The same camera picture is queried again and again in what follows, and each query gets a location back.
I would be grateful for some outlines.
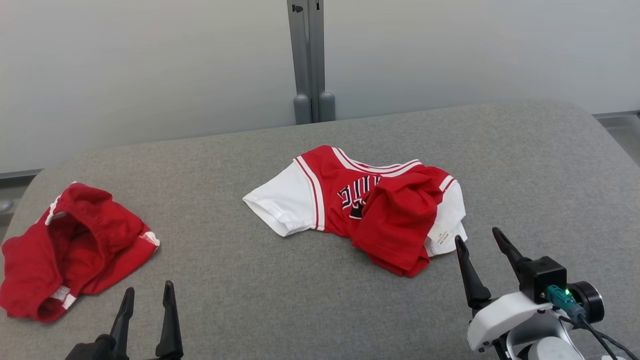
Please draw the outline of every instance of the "white wall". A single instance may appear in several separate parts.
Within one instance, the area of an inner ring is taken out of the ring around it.
[[[0,173],[91,149],[285,126],[285,0],[4,0]]]
[[[556,98],[640,110],[640,1],[324,0],[338,119]]]

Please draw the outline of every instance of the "teal connector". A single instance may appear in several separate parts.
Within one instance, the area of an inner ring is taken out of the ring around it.
[[[580,319],[581,315],[582,318],[586,316],[586,311],[573,299],[569,290],[562,290],[556,285],[551,285],[547,288],[545,298],[554,306],[564,310],[569,318],[575,323],[580,323],[582,321]]]

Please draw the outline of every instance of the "jersey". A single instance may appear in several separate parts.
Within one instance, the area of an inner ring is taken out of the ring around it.
[[[315,229],[350,238],[398,275],[455,250],[454,236],[467,239],[460,184],[419,160],[374,167],[322,145],[243,200],[280,236]]]

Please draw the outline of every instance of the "clothing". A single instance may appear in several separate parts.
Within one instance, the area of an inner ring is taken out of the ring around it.
[[[3,244],[0,306],[8,316],[52,322],[80,295],[127,277],[159,245],[110,193],[73,183],[22,236]]]
[[[455,235],[467,239],[460,184],[419,160],[374,167],[322,145],[243,200],[280,236],[315,229],[351,238],[399,275],[414,276],[429,256],[455,250]]]

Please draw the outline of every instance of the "gray table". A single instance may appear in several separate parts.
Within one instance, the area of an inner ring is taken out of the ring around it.
[[[373,165],[418,158],[446,169],[462,185],[468,247],[494,295],[517,289],[491,236],[499,226],[526,256],[549,255],[570,281],[594,284],[607,309],[596,327],[640,352],[640,168],[582,109],[531,101],[145,143],[48,168],[8,236],[80,181],[140,216],[161,249],[54,324],[0,318],[3,359],[63,359],[110,330],[128,286],[136,288],[129,355],[151,356],[167,279],[177,289],[186,359],[495,358],[467,347],[470,311],[454,254],[400,278],[337,236],[283,239],[242,202],[324,143]],[[604,353],[584,331],[573,338],[585,356]]]

